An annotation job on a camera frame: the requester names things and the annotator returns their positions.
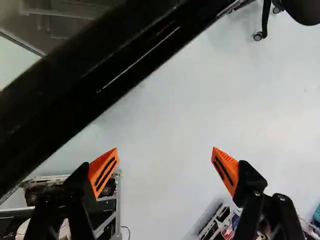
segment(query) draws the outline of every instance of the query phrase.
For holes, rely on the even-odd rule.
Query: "cable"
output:
[[[124,229],[128,230],[128,232],[129,232],[128,240],[130,240],[130,235],[131,235],[130,229],[127,226],[121,226],[121,228],[124,228]]]

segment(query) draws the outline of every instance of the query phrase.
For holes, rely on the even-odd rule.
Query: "chair caster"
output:
[[[275,7],[272,9],[272,12],[273,12],[273,14],[279,14],[279,13],[282,12],[282,10],[281,10],[280,8],[278,8],[278,7],[275,6]]]
[[[262,39],[262,32],[258,31],[256,34],[253,35],[253,40],[259,42]]]
[[[229,15],[229,14],[231,14],[233,11],[234,11],[234,9],[233,9],[233,8],[230,8],[230,9],[226,12],[226,14]]]

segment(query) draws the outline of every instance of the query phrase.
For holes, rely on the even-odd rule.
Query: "office chair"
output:
[[[313,26],[320,23],[320,0],[263,0],[262,31],[253,35],[255,41],[260,41],[268,36],[268,19],[271,9],[274,14],[287,11],[298,23]]]

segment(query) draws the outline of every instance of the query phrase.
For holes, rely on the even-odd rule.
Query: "floor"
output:
[[[0,91],[40,57],[0,36]]]
[[[32,175],[71,173],[117,147],[131,240],[182,240],[208,206],[231,199],[210,162],[215,146],[308,219],[320,202],[320,25],[273,15],[269,37],[254,42],[261,10],[222,18]]]

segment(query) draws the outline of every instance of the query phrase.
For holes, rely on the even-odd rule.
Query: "black chair seat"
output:
[[[320,0],[281,0],[287,13],[306,26],[320,24]]]

